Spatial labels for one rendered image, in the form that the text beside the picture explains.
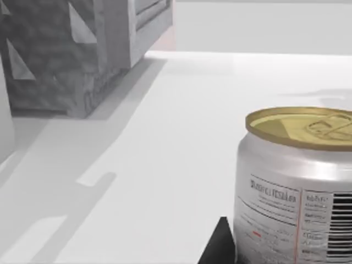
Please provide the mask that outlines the grey cabinet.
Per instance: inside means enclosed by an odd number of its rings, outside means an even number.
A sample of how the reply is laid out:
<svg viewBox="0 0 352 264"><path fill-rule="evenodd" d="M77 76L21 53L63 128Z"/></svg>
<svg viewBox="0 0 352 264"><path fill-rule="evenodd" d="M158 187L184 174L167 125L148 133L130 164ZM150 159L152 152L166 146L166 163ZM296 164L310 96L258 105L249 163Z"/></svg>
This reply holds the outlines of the grey cabinet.
<svg viewBox="0 0 352 264"><path fill-rule="evenodd" d="M173 0L0 0L13 111L89 116L173 23Z"/></svg>

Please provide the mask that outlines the silver can with gold lid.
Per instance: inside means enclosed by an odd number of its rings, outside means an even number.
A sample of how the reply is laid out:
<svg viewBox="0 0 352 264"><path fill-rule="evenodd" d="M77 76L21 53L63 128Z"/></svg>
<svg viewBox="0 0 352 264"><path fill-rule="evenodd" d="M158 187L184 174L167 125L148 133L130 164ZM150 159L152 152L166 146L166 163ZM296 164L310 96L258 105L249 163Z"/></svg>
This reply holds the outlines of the silver can with gold lid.
<svg viewBox="0 0 352 264"><path fill-rule="evenodd" d="M239 264L352 264L352 111L246 116L237 151Z"/></svg>

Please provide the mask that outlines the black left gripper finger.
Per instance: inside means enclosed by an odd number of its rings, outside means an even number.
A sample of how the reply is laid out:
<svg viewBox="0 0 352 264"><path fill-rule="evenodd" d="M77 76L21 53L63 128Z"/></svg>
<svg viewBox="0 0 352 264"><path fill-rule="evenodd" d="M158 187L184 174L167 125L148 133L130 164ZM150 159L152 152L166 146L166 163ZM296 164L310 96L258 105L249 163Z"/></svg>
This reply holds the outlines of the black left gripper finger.
<svg viewBox="0 0 352 264"><path fill-rule="evenodd" d="M197 264L236 264L237 249L228 223L222 216L215 226Z"/></svg>

